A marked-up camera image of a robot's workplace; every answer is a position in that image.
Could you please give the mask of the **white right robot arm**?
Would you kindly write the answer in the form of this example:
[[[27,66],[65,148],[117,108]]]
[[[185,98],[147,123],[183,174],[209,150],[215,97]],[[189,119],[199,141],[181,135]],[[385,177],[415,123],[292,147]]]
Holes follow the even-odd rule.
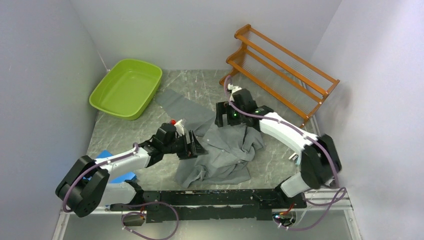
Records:
[[[309,189],[319,189],[330,179],[338,180],[342,164],[333,139],[307,132],[281,117],[272,108],[258,106],[249,90],[233,87],[226,91],[227,101],[216,103],[215,124],[223,127],[245,124],[269,135],[294,151],[299,171],[276,188],[275,202],[282,208],[295,196]]]

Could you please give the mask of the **grey button-up shirt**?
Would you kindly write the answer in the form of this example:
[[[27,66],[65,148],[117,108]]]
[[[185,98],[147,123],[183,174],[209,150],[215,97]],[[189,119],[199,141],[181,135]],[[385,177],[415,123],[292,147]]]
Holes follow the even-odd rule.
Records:
[[[200,138],[205,155],[180,161],[175,181],[183,188],[191,185],[237,185],[250,180],[247,165],[258,150],[264,147],[260,132],[241,125],[214,124],[214,112],[172,89],[155,97],[167,115],[175,120],[184,119],[184,126]]]

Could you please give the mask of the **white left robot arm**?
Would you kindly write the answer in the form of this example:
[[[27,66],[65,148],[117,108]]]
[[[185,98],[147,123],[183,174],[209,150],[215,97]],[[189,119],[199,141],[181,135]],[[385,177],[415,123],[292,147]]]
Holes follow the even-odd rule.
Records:
[[[81,156],[58,184],[55,194],[65,213],[75,213],[80,218],[98,206],[123,204],[137,210],[143,204],[143,189],[131,180],[113,180],[149,168],[165,155],[175,154],[180,160],[189,160],[207,153],[195,133],[180,121],[163,123],[148,140],[133,143],[130,150],[105,158]]]

